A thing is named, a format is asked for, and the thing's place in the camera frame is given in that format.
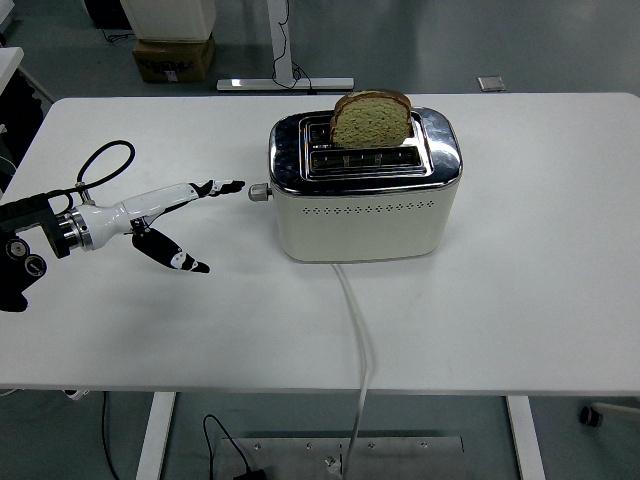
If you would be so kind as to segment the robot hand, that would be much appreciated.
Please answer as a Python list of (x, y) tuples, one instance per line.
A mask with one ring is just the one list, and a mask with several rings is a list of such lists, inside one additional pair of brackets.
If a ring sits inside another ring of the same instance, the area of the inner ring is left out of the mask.
[(210, 267), (184, 251), (169, 237), (152, 227), (160, 216), (205, 197), (240, 192), (241, 180), (209, 180), (205, 183), (179, 183), (100, 207), (82, 204), (71, 214), (79, 234), (79, 245), (85, 251), (104, 247), (119, 234), (131, 237), (134, 248), (174, 270), (206, 274)]

